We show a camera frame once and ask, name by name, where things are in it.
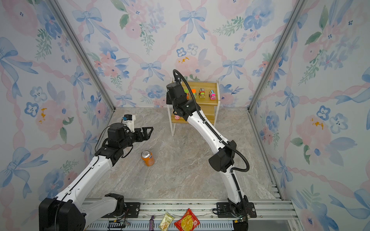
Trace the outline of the grey green toy truck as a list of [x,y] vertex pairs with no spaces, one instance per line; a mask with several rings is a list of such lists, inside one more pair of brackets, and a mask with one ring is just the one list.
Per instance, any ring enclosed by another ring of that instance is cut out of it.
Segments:
[[198,94],[199,94],[199,98],[200,99],[204,99],[206,97],[205,89],[204,88],[200,88]]

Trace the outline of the pink toy car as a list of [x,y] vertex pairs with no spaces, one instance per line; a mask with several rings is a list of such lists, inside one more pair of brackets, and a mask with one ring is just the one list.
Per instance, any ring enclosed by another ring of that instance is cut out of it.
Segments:
[[214,90],[210,90],[210,91],[209,91],[209,98],[210,98],[210,100],[212,100],[212,101],[214,101],[214,100],[216,100],[216,99],[217,99],[217,96],[216,96],[216,93],[215,93],[215,91],[214,91]]

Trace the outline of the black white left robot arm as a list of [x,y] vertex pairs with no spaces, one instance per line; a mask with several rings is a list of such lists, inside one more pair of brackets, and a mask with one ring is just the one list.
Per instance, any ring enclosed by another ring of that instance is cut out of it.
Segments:
[[116,193],[108,193],[86,207],[83,202],[98,181],[126,157],[124,149],[149,140],[154,129],[134,128],[127,123],[113,123],[107,129],[107,138],[82,173],[54,198],[45,198],[40,203],[39,230],[83,231],[106,215],[123,218],[127,214],[124,196]]

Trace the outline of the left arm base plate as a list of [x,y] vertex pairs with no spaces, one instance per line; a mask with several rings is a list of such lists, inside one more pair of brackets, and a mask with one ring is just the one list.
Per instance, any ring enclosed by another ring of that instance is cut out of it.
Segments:
[[106,214],[103,218],[138,218],[140,206],[141,203],[139,202],[125,202],[124,210],[120,215],[114,212],[113,214]]

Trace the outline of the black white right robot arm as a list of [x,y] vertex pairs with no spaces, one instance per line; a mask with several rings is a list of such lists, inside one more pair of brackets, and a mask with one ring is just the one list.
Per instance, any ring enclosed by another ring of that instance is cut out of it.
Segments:
[[209,122],[193,94],[187,99],[183,86],[178,82],[170,83],[166,88],[166,103],[172,105],[174,115],[179,115],[192,125],[210,146],[213,155],[209,158],[209,163],[221,175],[231,211],[236,217],[251,218],[253,210],[248,207],[248,198],[242,192],[235,174],[236,171],[247,172],[248,161],[236,149],[235,142],[224,138]]

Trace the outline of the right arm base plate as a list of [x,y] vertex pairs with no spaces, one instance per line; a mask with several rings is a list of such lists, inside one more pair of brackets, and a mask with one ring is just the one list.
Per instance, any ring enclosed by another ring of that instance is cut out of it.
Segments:
[[256,209],[254,203],[229,203],[229,202],[218,202],[216,208],[213,209],[213,213],[218,218],[257,218]]

